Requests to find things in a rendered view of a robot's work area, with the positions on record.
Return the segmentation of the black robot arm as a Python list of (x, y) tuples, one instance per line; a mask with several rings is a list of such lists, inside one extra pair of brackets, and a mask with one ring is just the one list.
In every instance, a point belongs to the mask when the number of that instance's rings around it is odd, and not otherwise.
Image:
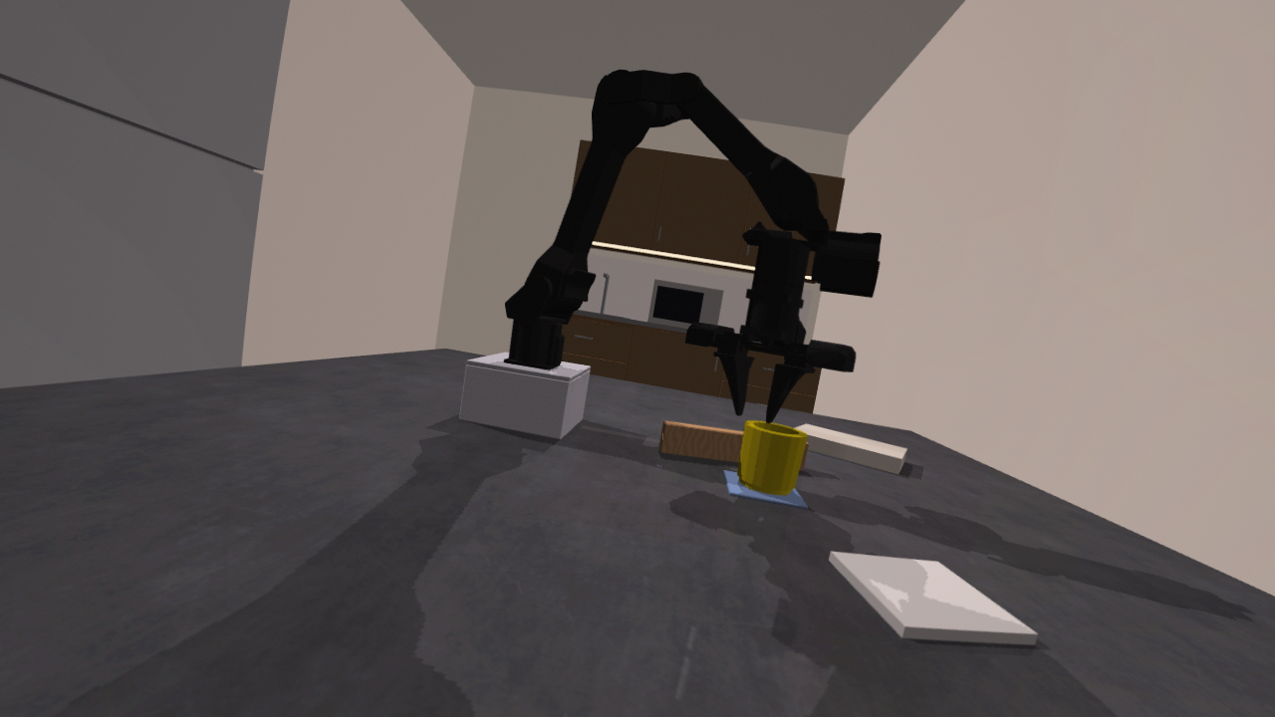
[[(525, 285), (505, 302), (513, 322), (506, 364), (552, 370), (562, 361), (567, 324), (588, 293), (595, 274), (588, 272), (588, 253), (623, 159), (643, 142), (649, 128), (691, 120), (727, 154), (750, 182), (773, 223), (762, 222), (742, 235), (759, 246), (754, 282), (785, 283), (803, 290), (810, 251), (815, 251), (811, 281), (820, 291), (872, 299), (878, 282), (881, 233), (830, 231), (819, 209), (816, 182), (792, 159), (770, 151), (708, 91), (692, 73), (615, 70), (602, 77), (592, 108), (593, 140), (580, 168), (555, 246), (539, 256)], [(810, 241), (792, 239), (797, 231)], [(556, 323), (556, 324), (555, 324)]]

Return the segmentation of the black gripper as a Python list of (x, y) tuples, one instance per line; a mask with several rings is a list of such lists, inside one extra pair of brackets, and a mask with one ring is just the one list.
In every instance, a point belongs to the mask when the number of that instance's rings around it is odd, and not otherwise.
[[(785, 283), (752, 282), (751, 290), (746, 290), (745, 295), (745, 299), (750, 299), (747, 322), (746, 327), (741, 324), (740, 333), (718, 324), (688, 324), (687, 344), (718, 347), (718, 353), (714, 355), (720, 358), (727, 373), (736, 415), (741, 416), (745, 411), (750, 367), (754, 362), (754, 357), (748, 356), (750, 351), (784, 356), (785, 360), (784, 364), (775, 364), (773, 373), (768, 425), (776, 417), (803, 373), (815, 373), (813, 367), (856, 373), (856, 347), (816, 339), (810, 339), (810, 344), (794, 344), (799, 307), (803, 307), (802, 292), (799, 287)], [(757, 337), (762, 339), (762, 344), (754, 344), (752, 339)], [(784, 347), (771, 346), (773, 339), (780, 341), (779, 344)]]

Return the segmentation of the beige flat rectangular slab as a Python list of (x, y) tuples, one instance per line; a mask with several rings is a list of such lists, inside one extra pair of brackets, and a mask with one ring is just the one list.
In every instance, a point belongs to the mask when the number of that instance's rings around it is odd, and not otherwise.
[(830, 427), (819, 427), (807, 424), (797, 427), (810, 435), (810, 438), (807, 438), (807, 443), (810, 443), (810, 452), (817, 452), (824, 455), (835, 455), (844, 461), (885, 469), (895, 475), (898, 475), (901, 466), (904, 466), (907, 455), (905, 448), (889, 445), (867, 438), (841, 434), (830, 430)]

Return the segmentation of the brown wooden bar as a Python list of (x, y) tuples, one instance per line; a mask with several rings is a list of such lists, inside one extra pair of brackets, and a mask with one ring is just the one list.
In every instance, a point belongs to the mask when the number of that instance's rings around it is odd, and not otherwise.
[(659, 452), (674, 455), (740, 462), (743, 432), (728, 427), (708, 427), (663, 422)]

